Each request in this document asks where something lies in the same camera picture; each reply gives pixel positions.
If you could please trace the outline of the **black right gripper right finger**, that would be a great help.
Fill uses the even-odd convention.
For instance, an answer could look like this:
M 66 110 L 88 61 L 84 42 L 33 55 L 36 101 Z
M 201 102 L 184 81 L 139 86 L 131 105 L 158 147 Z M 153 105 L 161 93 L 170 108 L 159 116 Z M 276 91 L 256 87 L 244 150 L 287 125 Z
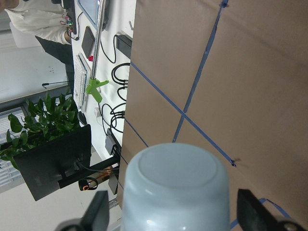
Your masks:
M 244 231 L 304 231 L 289 217 L 279 218 L 270 213 L 248 189 L 237 194 L 237 222 Z

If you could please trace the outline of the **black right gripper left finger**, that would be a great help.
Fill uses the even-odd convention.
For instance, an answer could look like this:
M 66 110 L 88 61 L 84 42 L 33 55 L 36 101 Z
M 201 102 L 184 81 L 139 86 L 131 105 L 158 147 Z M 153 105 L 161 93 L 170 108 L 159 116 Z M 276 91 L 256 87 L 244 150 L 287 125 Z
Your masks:
M 97 191 L 82 218 L 60 223 L 56 231 L 106 231 L 109 224 L 108 191 Z

